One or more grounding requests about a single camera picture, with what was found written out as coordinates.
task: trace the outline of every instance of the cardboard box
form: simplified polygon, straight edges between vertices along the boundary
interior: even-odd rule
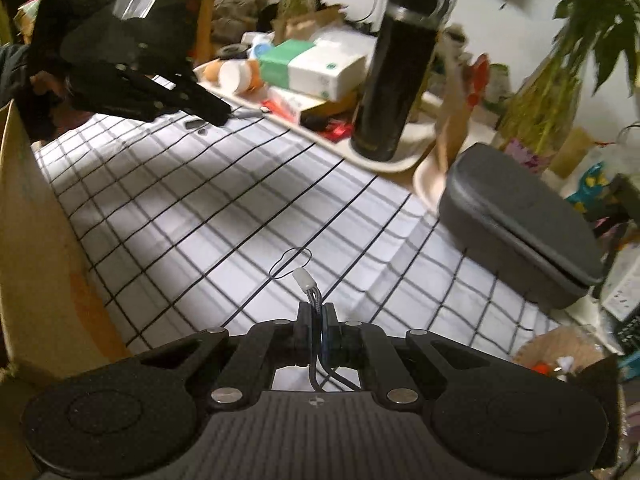
[[[340,101],[366,75],[365,56],[309,41],[288,40],[260,56],[265,83],[327,101]]]
[[[14,104],[0,110],[0,132],[0,479],[23,480],[37,473],[20,432],[28,400],[129,351]]]

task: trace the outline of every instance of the black jacket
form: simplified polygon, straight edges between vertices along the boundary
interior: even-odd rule
[[[55,126],[49,117],[51,95],[34,94],[27,76],[28,46],[0,46],[0,108],[15,99],[31,142],[51,140]]]

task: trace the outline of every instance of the white connector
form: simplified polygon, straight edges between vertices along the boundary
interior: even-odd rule
[[[302,267],[298,267],[297,269],[295,269],[292,274],[293,279],[296,280],[296,283],[305,294],[308,290],[311,290],[312,288],[316,288],[318,286],[316,280],[311,277],[311,274],[306,272],[306,270]]]

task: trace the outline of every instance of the hand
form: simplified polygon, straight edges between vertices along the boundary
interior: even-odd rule
[[[51,121],[56,127],[56,137],[82,126],[93,116],[92,112],[75,110],[69,101],[65,83],[48,72],[38,72],[31,76],[31,86],[36,95],[51,91],[63,100],[49,111]]]

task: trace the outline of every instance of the cardboard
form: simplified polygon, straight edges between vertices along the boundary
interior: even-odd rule
[[[29,398],[130,354],[13,103],[0,125],[0,479],[22,480],[36,474],[19,425]]]

